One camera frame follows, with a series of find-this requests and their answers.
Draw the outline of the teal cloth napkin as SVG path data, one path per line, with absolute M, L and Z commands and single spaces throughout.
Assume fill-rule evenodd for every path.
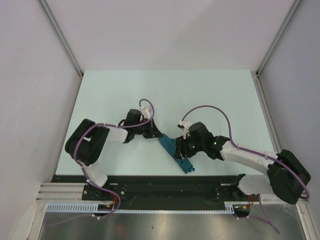
M 170 157 L 176 162 L 176 164 L 182 169 L 185 174 L 192 173 L 195 171 L 193 164 L 188 158 L 178 158 L 175 156 L 177 152 L 177 144 L 174 138 L 168 137 L 163 134 L 162 137 L 157 138 L 165 151 L 170 155 Z

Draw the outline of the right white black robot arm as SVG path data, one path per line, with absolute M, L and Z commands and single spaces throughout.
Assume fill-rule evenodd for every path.
M 288 204 L 296 204 L 304 194 L 311 175 L 289 150 L 258 152 L 232 142 L 229 137 L 214 136 L 202 122 L 180 121 L 183 135 L 176 138 L 175 158 L 186 160 L 199 152 L 209 158 L 241 164 L 261 176 L 240 177 L 230 188 L 231 196 L 242 201 L 248 195 L 276 195 Z

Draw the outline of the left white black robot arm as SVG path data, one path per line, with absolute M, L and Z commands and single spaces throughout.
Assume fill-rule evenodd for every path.
M 95 185 L 93 194 L 98 199 L 105 200 L 111 193 L 111 188 L 105 184 L 108 176 L 101 169 L 99 162 L 105 143 L 127 144 L 138 135 L 145 139 L 163 136 L 156 127 L 148 108 L 130 109 L 119 125 L 95 123 L 85 118 L 67 140 L 65 151 L 80 166 L 87 181 Z

